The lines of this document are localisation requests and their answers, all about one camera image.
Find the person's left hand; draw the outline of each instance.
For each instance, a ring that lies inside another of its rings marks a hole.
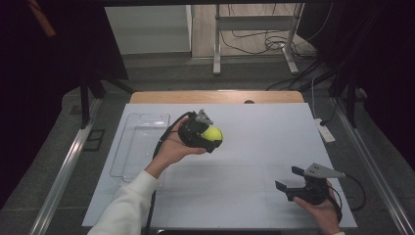
[[[184,145],[180,140],[177,133],[180,125],[188,118],[181,119],[172,129],[171,133],[162,143],[158,154],[152,160],[152,162],[145,168],[145,170],[154,176],[159,178],[161,173],[169,166],[180,162],[184,157],[188,155],[200,155],[204,154],[207,150],[203,148],[190,148]]]

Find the white sleeve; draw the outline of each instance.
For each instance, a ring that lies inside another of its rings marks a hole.
[[[120,187],[88,235],[141,233],[141,219],[147,214],[159,182],[145,170],[128,185]]]

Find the clear plastic container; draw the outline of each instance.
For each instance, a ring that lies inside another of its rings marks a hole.
[[[170,115],[131,114],[125,122],[110,175],[132,181],[153,159],[156,146],[167,130]]]

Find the yellow ball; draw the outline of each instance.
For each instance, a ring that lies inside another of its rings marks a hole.
[[[202,137],[209,141],[223,139],[222,132],[214,126],[210,126],[207,130],[205,130],[205,132],[202,133]]]

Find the green ball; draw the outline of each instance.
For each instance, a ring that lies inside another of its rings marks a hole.
[[[222,132],[214,126],[210,126],[207,130],[205,130],[205,132],[202,133],[202,137],[209,141],[223,139]]]

